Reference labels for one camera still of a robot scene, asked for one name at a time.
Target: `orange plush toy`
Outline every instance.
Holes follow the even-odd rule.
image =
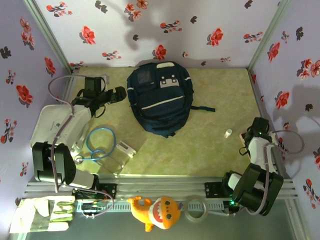
[[[170,197],[159,197],[154,204],[144,199],[144,206],[139,204],[140,196],[129,198],[132,215],[145,224],[145,231],[151,232],[154,225],[161,229],[171,228],[180,218],[182,203],[178,204]]]

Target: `roll of tape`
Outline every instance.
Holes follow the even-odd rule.
[[[199,201],[199,202],[201,202],[201,203],[203,204],[204,212],[203,212],[203,214],[202,214],[200,217],[193,217],[193,216],[190,215],[188,209],[189,209],[189,203],[192,202],[192,201]],[[202,221],[208,216],[209,206],[208,206],[207,201],[206,201],[202,196],[193,195],[193,196],[189,196],[189,197],[186,199],[186,202],[185,202],[185,210],[184,210],[183,212],[184,212],[185,217],[186,217],[190,222],[200,223],[200,222],[202,222]]]

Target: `glove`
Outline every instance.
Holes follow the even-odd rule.
[[[10,233],[65,231],[73,219],[74,196],[27,198],[13,216]]]

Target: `purple wall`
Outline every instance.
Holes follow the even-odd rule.
[[[39,113],[43,106],[56,103],[48,94],[48,82],[67,71],[23,1],[6,1],[1,5],[0,16],[0,239],[3,240],[8,236],[16,204],[34,175],[30,138]],[[64,87],[65,82],[61,81],[52,89],[61,96]]]
[[[301,154],[284,156],[314,239],[320,239],[320,1],[292,1],[254,68],[262,108],[276,130],[297,131]],[[279,135],[289,151],[297,137]]]

